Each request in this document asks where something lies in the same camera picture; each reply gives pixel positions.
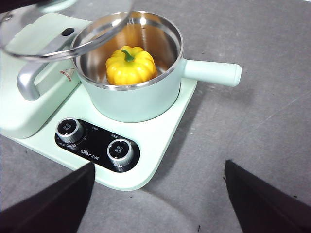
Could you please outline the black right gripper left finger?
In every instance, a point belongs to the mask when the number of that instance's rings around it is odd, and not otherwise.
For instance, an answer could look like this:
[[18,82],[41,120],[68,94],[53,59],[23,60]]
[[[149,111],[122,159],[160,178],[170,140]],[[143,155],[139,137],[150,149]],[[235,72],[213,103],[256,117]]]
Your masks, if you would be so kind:
[[88,163],[0,214],[2,233],[75,233],[89,204],[95,165]]

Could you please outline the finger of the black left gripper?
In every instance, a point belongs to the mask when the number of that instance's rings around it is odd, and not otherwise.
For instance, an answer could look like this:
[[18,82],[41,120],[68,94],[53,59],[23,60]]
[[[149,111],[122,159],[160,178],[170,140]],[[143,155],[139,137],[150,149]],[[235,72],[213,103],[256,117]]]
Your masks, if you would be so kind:
[[52,0],[1,0],[0,13],[19,12],[25,13],[29,10],[36,10],[40,6],[52,3]]

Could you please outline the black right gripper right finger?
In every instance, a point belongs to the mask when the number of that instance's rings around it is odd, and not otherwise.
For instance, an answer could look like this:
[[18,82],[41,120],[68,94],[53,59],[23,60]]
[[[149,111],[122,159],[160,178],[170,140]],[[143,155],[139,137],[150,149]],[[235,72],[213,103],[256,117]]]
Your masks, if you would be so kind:
[[253,175],[225,162],[229,199],[244,233],[309,233],[311,208]]

